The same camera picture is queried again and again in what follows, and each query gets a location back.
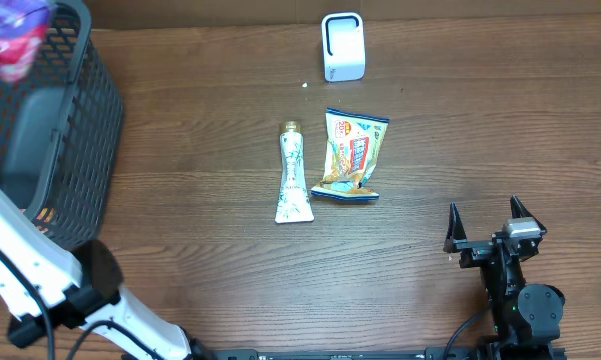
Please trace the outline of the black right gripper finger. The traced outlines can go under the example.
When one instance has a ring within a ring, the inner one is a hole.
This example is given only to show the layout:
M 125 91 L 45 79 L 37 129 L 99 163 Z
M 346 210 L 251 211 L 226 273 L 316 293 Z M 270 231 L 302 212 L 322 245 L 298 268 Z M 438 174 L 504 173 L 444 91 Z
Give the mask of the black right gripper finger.
M 467 236 L 455 202 L 450 204 L 446 239 L 451 242 L 466 242 Z
M 533 217 L 531 212 L 526 209 L 520 199 L 515 195 L 512 195 L 510 198 L 510 208 L 513 219 Z

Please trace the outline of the beige orange snack bag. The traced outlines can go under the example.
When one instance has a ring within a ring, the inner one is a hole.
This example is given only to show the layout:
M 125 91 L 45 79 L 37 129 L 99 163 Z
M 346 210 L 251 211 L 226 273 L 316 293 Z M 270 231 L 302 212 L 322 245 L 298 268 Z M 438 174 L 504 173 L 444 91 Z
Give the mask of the beige orange snack bag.
M 334 108 L 326 109 L 325 119 L 325 170 L 311 194 L 344 202 L 378 200 L 366 183 L 377 166 L 390 120 Z

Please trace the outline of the small orange tissue box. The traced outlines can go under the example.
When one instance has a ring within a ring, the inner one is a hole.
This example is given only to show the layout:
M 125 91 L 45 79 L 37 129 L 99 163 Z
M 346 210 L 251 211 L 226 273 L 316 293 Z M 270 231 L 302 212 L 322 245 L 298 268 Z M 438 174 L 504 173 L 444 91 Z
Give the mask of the small orange tissue box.
M 46 233 L 49 231 L 49 225 L 54 220 L 55 209 L 54 208 L 43 208 L 35 218 L 35 224 L 37 229 Z

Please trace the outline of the pink purple pad package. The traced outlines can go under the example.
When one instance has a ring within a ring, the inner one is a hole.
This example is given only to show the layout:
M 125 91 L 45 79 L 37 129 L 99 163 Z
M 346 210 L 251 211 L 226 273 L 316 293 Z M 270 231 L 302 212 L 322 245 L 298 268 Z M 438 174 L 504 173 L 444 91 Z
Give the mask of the pink purple pad package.
M 44 42 L 52 15 L 47 0 L 0 0 L 0 79 L 27 76 Z

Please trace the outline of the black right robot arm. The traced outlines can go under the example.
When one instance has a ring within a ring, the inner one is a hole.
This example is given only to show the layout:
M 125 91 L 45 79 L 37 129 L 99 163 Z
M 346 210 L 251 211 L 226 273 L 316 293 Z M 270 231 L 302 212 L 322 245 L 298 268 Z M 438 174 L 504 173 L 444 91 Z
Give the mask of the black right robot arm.
M 450 337 L 442 357 L 447 359 L 458 336 L 486 314 L 494 323 L 494 336 L 481 338 L 466 351 L 469 359 L 564 359 L 563 349 L 552 342 L 560 337 L 566 303 L 564 294 L 547 284 L 526 282 L 521 263 L 539 253 L 546 227 L 518 197 L 510 198 L 511 218 L 489 240 L 470 241 L 457 206 L 450 204 L 443 250 L 460 255 L 459 266 L 478 268 L 488 306 L 466 320 Z

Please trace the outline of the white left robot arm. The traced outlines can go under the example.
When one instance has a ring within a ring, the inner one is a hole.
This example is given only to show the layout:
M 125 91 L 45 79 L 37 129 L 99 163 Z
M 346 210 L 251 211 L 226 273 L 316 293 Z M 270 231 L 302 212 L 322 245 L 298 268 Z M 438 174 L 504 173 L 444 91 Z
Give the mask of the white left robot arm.
M 43 234 L 0 189 L 0 296 L 12 315 L 10 334 L 27 347 L 54 330 L 97 334 L 135 359 L 211 359 L 182 327 L 142 303 L 125 285 L 107 246 L 91 240 L 68 251 Z

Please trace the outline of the white barcode scanner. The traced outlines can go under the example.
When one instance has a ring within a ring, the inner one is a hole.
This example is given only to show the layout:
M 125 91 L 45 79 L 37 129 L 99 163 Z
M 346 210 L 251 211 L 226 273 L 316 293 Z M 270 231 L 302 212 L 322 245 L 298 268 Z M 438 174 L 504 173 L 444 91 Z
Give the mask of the white barcode scanner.
M 324 78 L 327 82 L 361 79 L 366 70 L 364 24 L 359 14 L 326 15 L 321 22 Z

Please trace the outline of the white floral tube gold cap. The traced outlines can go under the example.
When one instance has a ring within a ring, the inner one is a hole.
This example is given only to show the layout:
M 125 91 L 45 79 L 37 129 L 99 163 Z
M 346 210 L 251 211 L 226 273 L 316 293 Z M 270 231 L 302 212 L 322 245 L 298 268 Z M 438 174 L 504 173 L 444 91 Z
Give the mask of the white floral tube gold cap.
M 277 202 L 277 224 L 312 222 L 311 209 L 304 172 L 304 139 L 297 121 L 280 125 L 279 136 L 282 178 Z

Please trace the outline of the dark grey plastic basket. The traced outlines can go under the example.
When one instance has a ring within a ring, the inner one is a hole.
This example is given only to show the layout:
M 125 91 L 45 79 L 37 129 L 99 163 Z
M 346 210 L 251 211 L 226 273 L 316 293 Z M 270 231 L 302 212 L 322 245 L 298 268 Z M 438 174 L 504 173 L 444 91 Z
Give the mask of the dark grey plastic basket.
M 91 41 L 81 1 L 52 4 L 49 29 L 27 76 L 0 80 L 0 189 L 64 249 L 98 236 L 124 122 L 123 100 Z

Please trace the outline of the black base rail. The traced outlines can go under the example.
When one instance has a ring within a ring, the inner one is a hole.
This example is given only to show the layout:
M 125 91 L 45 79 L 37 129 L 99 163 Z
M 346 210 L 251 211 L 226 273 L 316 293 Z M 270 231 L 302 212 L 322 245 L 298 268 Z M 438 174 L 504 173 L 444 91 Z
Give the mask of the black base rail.
M 424 350 L 404 352 L 258 352 L 256 350 L 216 351 L 217 360 L 439 360 L 443 359 L 443 347 L 428 347 Z M 553 350 L 553 359 L 568 359 L 564 349 Z M 447 355 L 449 360 L 487 359 L 486 355 L 478 355 L 470 347 L 452 348 Z M 510 355 L 503 352 L 500 359 L 551 359 L 548 354 Z

